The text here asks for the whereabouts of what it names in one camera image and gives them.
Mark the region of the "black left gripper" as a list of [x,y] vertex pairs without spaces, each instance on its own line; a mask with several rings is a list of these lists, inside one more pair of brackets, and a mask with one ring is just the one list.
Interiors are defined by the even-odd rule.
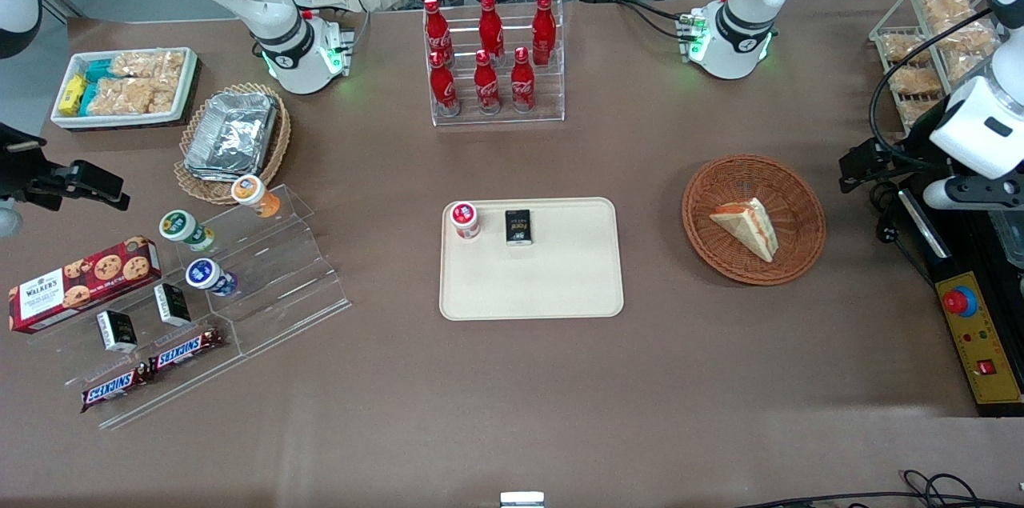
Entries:
[[912,125],[906,138],[893,147],[867,139],[840,157],[840,190],[849,194],[861,185],[899,176],[900,182],[932,182],[954,175],[948,154],[930,139],[950,103],[940,100]]

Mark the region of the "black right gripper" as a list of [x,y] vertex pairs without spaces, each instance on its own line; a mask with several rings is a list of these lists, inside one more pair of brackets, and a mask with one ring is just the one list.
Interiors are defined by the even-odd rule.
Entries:
[[49,162],[42,151],[46,140],[5,124],[1,125],[1,199],[60,210],[63,198],[91,199],[128,210],[130,197],[124,179],[101,166],[76,159],[69,166],[69,179],[62,166]]

